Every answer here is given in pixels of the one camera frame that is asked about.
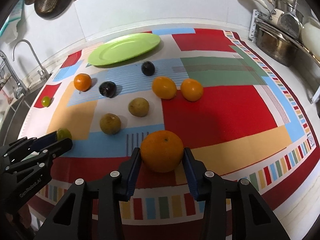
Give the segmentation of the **green grape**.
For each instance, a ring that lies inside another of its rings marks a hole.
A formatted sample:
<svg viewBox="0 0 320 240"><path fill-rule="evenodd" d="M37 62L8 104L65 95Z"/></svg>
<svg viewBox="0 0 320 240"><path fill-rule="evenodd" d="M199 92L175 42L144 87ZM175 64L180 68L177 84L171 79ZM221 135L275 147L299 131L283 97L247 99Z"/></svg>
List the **green grape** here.
<svg viewBox="0 0 320 240"><path fill-rule="evenodd" d="M66 128L60 128L56 132L57 141L61 141L64 139L72 139L71 132Z"/></svg>
<svg viewBox="0 0 320 240"><path fill-rule="evenodd" d="M41 99L41 104L43 107L49 107L50 104L51 104L51 98L49 96L44 96L42 99Z"/></svg>

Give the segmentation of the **dark plum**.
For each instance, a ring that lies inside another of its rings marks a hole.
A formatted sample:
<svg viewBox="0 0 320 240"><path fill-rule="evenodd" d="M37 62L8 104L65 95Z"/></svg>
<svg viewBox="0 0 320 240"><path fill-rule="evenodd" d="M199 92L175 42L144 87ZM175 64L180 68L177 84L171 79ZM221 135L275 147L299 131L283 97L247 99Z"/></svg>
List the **dark plum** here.
<svg viewBox="0 0 320 240"><path fill-rule="evenodd" d="M152 76L155 73L155 66L151 61L145 61L141 66L141 70L145 76Z"/></svg>
<svg viewBox="0 0 320 240"><path fill-rule="evenodd" d="M117 86L112 81L105 81L99 86L99 93L107 98L112 98L116 95Z"/></svg>

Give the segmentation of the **small orange tangerine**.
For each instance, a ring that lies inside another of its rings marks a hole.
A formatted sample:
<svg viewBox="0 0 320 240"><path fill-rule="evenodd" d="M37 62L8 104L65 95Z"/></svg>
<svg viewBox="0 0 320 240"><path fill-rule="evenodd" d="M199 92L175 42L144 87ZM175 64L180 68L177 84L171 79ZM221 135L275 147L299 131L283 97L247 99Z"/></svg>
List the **small orange tangerine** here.
<svg viewBox="0 0 320 240"><path fill-rule="evenodd" d="M92 79L88 74L80 73L74 78L73 83L76 90L85 92L90 89Z"/></svg>

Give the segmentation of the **dish rack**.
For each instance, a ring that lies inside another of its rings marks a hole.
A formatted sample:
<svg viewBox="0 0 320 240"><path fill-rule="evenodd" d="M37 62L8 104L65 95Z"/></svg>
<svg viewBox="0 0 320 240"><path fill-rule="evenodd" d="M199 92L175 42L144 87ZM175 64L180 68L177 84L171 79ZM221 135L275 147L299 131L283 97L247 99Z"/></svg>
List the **dish rack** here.
<svg viewBox="0 0 320 240"><path fill-rule="evenodd" d="M312 61L319 65L319 60L316 59L316 57L304 46L302 42L300 42L297 39L292 38L287 33L283 32L278 27L272 25L266 20L266 15L260 12L259 10L253 10L252 20L251 20L251 27L249 31L248 38L255 43L255 39L257 36L257 23L261 24L263 27L266 27L268 30L274 30L283 35L285 39L288 41L291 41L294 45L298 47L298 51L302 51L304 54L306 54Z"/></svg>

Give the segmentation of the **colourful patchwork tablecloth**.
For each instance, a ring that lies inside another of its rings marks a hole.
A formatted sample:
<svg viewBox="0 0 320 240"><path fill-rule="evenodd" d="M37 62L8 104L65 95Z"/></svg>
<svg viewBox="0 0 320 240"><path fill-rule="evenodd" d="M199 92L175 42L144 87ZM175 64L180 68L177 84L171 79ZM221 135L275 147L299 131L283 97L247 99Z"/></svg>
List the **colourful patchwork tablecloth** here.
<svg viewBox="0 0 320 240"><path fill-rule="evenodd" d="M178 135L195 158L229 180L248 179L272 208L291 239L303 239L319 216L319 117L290 70L267 63L239 35L215 29L176 29L159 33L160 50L150 57L156 76L179 86L199 81L203 97L158 98L140 63L100 69L88 63L94 47L69 55L41 91L49 107L36 100L21 137L41 137L70 130L74 146L52 166L52 181L29 201L31 213L44 220L71 183L92 181L114 171L150 133ZM88 74L89 90L74 87ZM116 95L107 98L99 86L112 81ZM144 117L133 116L129 103L149 102ZM103 115L121 120L117 134L105 134Z"/></svg>

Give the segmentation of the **chrome kitchen faucet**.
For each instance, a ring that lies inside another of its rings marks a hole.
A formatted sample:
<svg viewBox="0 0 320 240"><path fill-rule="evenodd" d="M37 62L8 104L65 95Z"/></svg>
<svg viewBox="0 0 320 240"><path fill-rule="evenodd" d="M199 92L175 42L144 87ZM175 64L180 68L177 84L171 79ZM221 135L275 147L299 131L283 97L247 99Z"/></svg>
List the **chrome kitchen faucet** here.
<svg viewBox="0 0 320 240"><path fill-rule="evenodd" d="M42 63L40 62L39 58L37 57L37 55L35 53L35 50L33 49L33 46L31 45L31 43L28 40L21 39L14 45L14 48L12 50L12 61L15 61L15 49L16 49L17 45L19 43L22 43L22 42L26 43L29 46L33 56L35 57L35 60L37 61L38 65L39 65L39 67L41 69L41 70L39 70L40 79L41 80L48 80L50 78L50 74L48 73L46 68L44 68ZM22 94L23 95L27 95L29 93L29 89L26 87L24 82L17 76L17 74L14 71L12 65L10 64L6 54L2 50L1 50L1 59L4 61L4 63L7 66L11 76L13 77L13 79L16 82L17 87L13 89L14 97L16 99L19 99Z"/></svg>

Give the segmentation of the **large orange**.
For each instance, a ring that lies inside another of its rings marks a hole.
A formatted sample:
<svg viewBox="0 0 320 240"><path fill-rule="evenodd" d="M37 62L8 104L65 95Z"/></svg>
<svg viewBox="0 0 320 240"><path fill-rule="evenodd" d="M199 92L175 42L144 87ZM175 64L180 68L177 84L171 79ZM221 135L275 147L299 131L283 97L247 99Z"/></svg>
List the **large orange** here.
<svg viewBox="0 0 320 240"><path fill-rule="evenodd" d="M181 162L183 142L175 133L161 130L150 133L140 146L142 161L154 172L173 171Z"/></svg>

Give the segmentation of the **steel pot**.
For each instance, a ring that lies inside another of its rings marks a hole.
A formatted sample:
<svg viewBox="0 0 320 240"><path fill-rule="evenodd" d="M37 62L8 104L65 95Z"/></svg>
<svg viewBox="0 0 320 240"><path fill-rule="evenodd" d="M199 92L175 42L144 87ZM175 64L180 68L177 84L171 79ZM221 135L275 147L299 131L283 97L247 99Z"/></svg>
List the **steel pot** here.
<svg viewBox="0 0 320 240"><path fill-rule="evenodd" d="M290 67L293 65L298 47L274 30L268 30L257 23L257 47L277 62Z"/></svg>

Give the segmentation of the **white ceramic jug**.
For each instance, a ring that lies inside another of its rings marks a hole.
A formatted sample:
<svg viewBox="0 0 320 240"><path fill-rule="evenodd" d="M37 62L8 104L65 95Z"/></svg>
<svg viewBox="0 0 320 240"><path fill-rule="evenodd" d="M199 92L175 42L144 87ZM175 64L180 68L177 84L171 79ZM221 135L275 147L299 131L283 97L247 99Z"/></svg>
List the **white ceramic jug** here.
<svg viewBox="0 0 320 240"><path fill-rule="evenodd" d="M304 46L319 60L320 56L320 25L319 21L309 16L301 30Z"/></svg>

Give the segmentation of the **yellow-green fruit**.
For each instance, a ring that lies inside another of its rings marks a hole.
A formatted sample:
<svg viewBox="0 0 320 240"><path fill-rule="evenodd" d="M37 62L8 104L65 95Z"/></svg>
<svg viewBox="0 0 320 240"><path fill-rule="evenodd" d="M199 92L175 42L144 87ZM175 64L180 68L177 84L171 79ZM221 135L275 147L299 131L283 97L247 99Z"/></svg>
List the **yellow-green fruit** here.
<svg viewBox="0 0 320 240"><path fill-rule="evenodd" d="M99 122L101 130L107 135L117 134L121 130L120 118L112 113L103 115Z"/></svg>
<svg viewBox="0 0 320 240"><path fill-rule="evenodd" d="M136 117L144 117L149 112L149 102L145 98L135 98L128 105L129 112Z"/></svg>

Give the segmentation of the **green plate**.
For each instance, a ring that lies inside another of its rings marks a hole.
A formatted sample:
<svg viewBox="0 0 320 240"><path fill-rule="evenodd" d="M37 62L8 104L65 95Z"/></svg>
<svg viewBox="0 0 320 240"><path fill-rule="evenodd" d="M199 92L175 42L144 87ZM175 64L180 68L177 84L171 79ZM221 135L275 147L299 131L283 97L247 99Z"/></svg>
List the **green plate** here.
<svg viewBox="0 0 320 240"><path fill-rule="evenodd" d="M93 50L88 63L94 66L108 66L120 63L155 49L161 38L152 33L136 33L112 39Z"/></svg>

